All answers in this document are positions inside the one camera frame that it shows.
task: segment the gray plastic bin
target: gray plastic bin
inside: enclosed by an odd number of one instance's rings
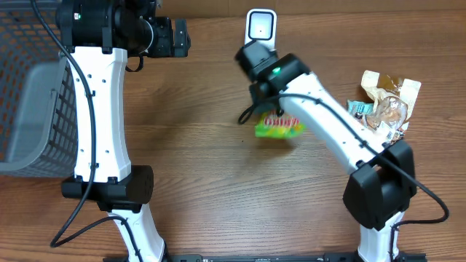
[[[56,1],[38,1],[55,34]],[[0,2],[0,173],[72,174],[77,154],[73,77],[29,1]]]

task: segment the wooden table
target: wooden table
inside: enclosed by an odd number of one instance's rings
[[[248,80],[233,61],[245,19],[188,21],[183,59],[146,59],[125,79],[125,129],[133,164],[150,164],[150,202],[171,253],[309,255],[353,251],[358,224],[341,200],[348,177],[325,144],[257,139]],[[341,103],[361,94],[364,70],[422,82],[406,140],[416,175],[451,210],[447,223],[404,226],[400,248],[431,261],[466,261],[466,11],[280,16],[277,49],[297,54]],[[137,61],[131,60],[136,67]],[[76,205],[61,179],[0,178],[0,260],[101,261],[127,251],[112,223],[73,242],[49,242]],[[105,216],[88,203],[71,231]],[[419,192],[407,219],[441,210]]]

